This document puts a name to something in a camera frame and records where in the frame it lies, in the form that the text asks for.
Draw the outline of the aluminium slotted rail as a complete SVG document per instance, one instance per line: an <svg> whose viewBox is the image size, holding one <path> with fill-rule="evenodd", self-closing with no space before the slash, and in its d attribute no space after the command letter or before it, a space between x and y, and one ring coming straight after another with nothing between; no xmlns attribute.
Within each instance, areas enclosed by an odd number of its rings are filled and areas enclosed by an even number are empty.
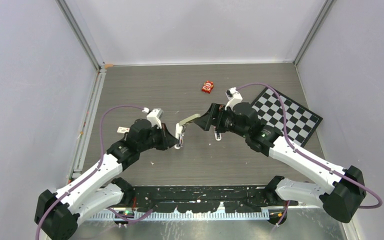
<svg viewBox="0 0 384 240"><path fill-rule="evenodd" d="M129 219L136 220L142 217L145 213L136 212ZM262 209L257 212L233 212L227 213L224 209L215 212L192 213L188 210L186 213L178 211L172 213L153 212L142 221L224 221L224 220L269 220L270 214L267 209ZM109 210L103 210L87 221L122 221L121 218Z"/></svg>

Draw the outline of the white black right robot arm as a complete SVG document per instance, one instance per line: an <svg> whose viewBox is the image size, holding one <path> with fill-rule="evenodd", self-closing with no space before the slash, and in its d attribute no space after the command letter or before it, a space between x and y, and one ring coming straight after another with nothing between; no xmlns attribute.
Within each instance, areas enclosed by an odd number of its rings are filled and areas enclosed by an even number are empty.
<svg viewBox="0 0 384 240"><path fill-rule="evenodd" d="M283 200L307 203L323 208L342 223L349 223L361 208L367 192L363 189L364 175L359 168L335 165L296 145L260 119L248 102L234 107L212 103L208 111L193 122L204 131L214 128L217 133L231 132L243 137L253 151L278 160L312 180L305 183L275 176L265 192L271 205L279 205Z"/></svg>

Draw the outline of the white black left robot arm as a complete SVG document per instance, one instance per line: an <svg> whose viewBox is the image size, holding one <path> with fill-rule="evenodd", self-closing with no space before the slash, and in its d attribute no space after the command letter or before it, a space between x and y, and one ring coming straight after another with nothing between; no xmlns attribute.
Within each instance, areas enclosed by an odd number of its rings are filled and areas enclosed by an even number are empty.
<svg viewBox="0 0 384 240"><path fill-rule="evenodd" d="M137 119L125 136L113 143L101 159L78 178L56 190L44 190L38 197L34 222L35 238L45 233L52 240L68 240L77 228L101 210L133 202L133 188L118 175L134 164L142 152L168 150L178 144L164 123L152 125Z"/></svg>

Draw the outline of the red toy car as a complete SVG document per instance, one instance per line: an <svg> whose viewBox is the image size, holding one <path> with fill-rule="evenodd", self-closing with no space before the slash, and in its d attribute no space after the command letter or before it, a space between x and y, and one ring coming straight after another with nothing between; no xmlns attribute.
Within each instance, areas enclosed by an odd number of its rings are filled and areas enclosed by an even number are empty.
<svg viewBox="0 0 384 240"><path fill-rule="evenodd" d="M212 81L207 80L201 87L201 91L204 93L210 94L213 88L214 88L214 83Z"/></svg>

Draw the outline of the cream beige stapler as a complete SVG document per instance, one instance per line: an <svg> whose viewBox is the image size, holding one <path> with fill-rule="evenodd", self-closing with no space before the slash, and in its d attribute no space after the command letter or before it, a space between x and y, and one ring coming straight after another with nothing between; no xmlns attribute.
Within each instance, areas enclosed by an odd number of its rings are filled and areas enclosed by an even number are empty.
<svg viewBox="0 0 384 240"><path fill-rule="evenodd" d="M184 144L184 135L186 132L187 125L193 123L195 119L200 118L201 115L199 113L195 113L189 117L184 118L180 122L178 122L175 126L175 138L177 139L176 144L174 145L174 148L176 150L179 150L183 147Z"/></svg>

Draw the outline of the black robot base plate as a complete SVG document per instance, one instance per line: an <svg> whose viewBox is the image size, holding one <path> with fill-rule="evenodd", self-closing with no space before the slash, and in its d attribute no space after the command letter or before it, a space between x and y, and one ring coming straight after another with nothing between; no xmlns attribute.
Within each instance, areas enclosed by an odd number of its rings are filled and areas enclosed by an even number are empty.
<svg viewBox="0 0 384 240"><path fill-rule="evenodd" d="M132 186L121 177L111 183L125 193L115 206L135 207L141 213L214 213L220 206L230 214L257 213L264 207L286 205L273 192L257 185Z"/></svg>

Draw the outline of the white staple box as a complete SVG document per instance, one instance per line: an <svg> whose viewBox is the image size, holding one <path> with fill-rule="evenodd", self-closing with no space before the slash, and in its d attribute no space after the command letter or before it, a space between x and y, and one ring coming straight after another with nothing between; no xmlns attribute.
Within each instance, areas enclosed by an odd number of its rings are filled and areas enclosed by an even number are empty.
<svg viewBox="0 0 384 240"><path fill-rule="evenodd" d="M130 128L128 127L118 127L117 129L117 133L120 133L120 134L126 134L130 131Z"/></svg>

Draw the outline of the black white chessboard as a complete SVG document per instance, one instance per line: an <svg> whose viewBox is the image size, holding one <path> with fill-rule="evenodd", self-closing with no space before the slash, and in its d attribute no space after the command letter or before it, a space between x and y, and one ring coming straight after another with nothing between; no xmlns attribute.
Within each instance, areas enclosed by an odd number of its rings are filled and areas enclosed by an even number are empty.
<svg viewBox="0 0 384 240"><path fill-rule="evenodd" d="M283 111L285 111L288 137L297 145L304 147L323 118L283 93L278 92L278 95L284 108L275 93L267 87L252 101L252 108L256 110L260 119L281 132L284 131Z"/></svg>

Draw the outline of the pink white stapler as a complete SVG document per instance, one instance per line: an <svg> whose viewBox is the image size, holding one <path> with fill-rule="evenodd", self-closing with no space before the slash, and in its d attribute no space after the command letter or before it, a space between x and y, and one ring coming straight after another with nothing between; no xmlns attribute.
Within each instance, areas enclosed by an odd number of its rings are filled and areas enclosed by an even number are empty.
<svg viewBox="0 0 384 240"><path fill-rule="evenodd" d="M221 141L222 140L222 136L221 136L221 133L219 133L218 131L214 131L214 137L215 137L215 140L216 141Z"/></svg>

